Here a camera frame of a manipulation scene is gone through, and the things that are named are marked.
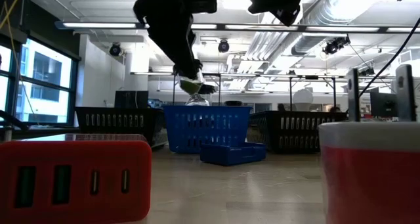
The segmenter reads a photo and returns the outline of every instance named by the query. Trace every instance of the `metal bracket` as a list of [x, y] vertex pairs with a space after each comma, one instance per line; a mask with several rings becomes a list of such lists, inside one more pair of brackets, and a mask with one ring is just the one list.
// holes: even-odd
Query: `metal bracket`
[[396, 69], [398, 121], [415, 122], [414, 84], [411, 65], [403, 64]]
[[347, 74], [348, 116], [350, 121], [360, 121], [359, 79], [357, 69]]

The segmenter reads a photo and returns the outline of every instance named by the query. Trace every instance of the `slot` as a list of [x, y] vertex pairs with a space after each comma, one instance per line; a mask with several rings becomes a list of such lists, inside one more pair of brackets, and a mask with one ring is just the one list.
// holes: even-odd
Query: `slot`
[[91, 175], [91, 195], [99, 193], [99, 171], [92, 171]]
[[55, 166], [52, 204], [68, 204], [68, 202], [70, 201], [71, 177], [72, 177], [71, 166], [69, 165]]
[[15, 208], [30, 208], [35, 192], [36, 167], [19, 167], [16, 184]]
[[121, 179], [121, 192], [127, 194], [130, 187], [130, 171], [128, 169], [123, 170], [123, 175]]

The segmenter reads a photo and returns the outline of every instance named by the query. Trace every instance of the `red cup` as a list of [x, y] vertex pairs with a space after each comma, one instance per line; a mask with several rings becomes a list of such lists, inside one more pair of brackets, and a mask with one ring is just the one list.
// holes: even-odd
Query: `red cup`
[[420, 223], [420, 124], [319, 126], [327, 224]]

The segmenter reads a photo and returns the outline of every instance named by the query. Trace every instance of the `blue plastic basket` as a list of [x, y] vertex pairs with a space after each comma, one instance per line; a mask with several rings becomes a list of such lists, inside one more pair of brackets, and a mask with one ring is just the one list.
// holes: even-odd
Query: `blue plastic basket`
[[241, 143], [237, 146], [202, 145], [199, 158], [203, 162], [232, 166], [264, 160], [266, 147], [257, 143]]
[[199, 154], [200, 146], [238, 145], [247, 135], [250, 107], [165, 106], [169, 148]]

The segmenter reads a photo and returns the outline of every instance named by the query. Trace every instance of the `yellow cable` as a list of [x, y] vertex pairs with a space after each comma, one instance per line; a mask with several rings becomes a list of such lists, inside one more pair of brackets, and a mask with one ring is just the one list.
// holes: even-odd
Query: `yellow cable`
[[[4, 5], [4, 9], [5, 9], [5, 10], [6, 10], [6, 12], [7, 12], [7, 4], [6, 4], [6, 2], [5, 2], [5, 5]], [[20, 74], [20, 61], [18, 61], [18, 56], [17, 56], [17, 54], [16, 54], [16, 49], [14, 48], [13, 33], [12, 33], [12, 26], [11, 26], [11, 21], [10, 21], [10, 19], [9, 19], [9, 17], [8, 17], [8, 16], [7, 16], [6, 21], [7, 21], [7, 25], [8, 25], [8, 27], [9, 27], [9, 35], [10, 35], [10, 40], [11, 40], [11, 42], [12, 42], [12, 51], [13, 51], [14, 61], [16, 62], [16, 67], [18, 68], [18, 75], [19, 75], [19, 79], [20, 79], [20, 81], [22, 82], [22, 89], [23, 89], [23, 92], [25, 93], [26, 100], [28, 101], [29, 108], [31, 108], [31, 112], [32, 112], [32, 114], [35, 116], [35, 120], [36, 120], [37, 124], [39, 125], [39, 122], [38, 122], [38, 115], [37, 115], [37, 114], [35, 114], [35, 112], [33, 111], [33, 108], [32, 108], [32, 105], [31, 105], [31, 101], [29, 100], [28, 94], [26, 93], [26, 89], [25, 89], [25, 85], [24, 85], [24, 79], [22, 78], [22, 75]]]
[[5, 16], [5, 18], [3, 19], [3, 21], [0, 24], [0, 30], [3, 27], [3, 25], [5, 25], [6, 21], [9, 19], [9, 16], [11, 15], [11, 13], [12, 13], [12, 11], [14, 9], [14, 6], [16, 6], [16, 4], [17, 4], [18, 1], [19, 0], [14, 0], [13, 3], [12, 3], [12, 5], [10, 6], [10, 10], [9, 11], [6, 11], [6, 16]]

